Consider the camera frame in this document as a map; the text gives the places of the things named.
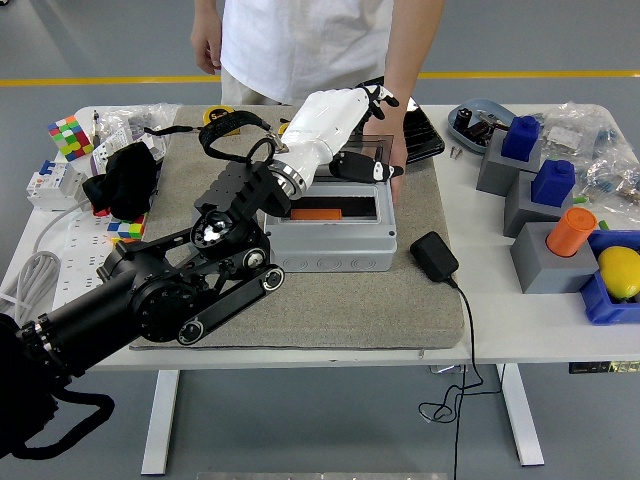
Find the person's right hand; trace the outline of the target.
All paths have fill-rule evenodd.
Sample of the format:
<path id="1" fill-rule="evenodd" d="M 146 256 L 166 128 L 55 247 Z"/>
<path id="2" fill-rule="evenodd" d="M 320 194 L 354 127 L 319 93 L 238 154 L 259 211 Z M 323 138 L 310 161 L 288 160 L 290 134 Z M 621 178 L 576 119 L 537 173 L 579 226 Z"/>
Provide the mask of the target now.
<path id="1" fill-rule="evenodd" d="M 191 33 L 191 44 L 196 65 L 206 74 L 214 75 L 221 69 L 220 51 L 222 40 L 221 22 L 207 20 L 195 22 Z"/>

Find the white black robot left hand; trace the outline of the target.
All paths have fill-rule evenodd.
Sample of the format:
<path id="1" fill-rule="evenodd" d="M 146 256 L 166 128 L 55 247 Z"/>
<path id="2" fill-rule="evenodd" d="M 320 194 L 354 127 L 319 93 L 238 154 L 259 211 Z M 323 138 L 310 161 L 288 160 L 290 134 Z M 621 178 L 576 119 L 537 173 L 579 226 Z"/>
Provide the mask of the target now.
<path id="1" fill-rule="evenodd" d="M 317 168 L 333 160 L 361 122 L 384 117 L 383 104 L 401 112 L 408 106 L 380 85 L 309 95 L 281 137 L 286 151 L 274 155 L 275 170 L 297 187 L 310 187 Z"/>

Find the person's left hand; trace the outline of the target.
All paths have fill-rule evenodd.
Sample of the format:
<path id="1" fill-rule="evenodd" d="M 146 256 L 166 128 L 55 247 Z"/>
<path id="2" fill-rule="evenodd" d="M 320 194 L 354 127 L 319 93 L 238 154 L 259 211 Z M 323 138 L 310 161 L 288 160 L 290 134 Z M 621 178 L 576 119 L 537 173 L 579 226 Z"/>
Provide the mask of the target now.
<path id="1" fill-rule="evenodd" d="M 382 120 L 371 117 L 364 125 L 365 135 L 389 136 L 393 137 L 389 163 L 394 167 L 406 167 L 408 152 L 404 135 L 404 117 L 410 96 L 393 92 L 399 102 L 397 107 L 392 107 L 387 103 L 382 104 L 384 118 Z"/>

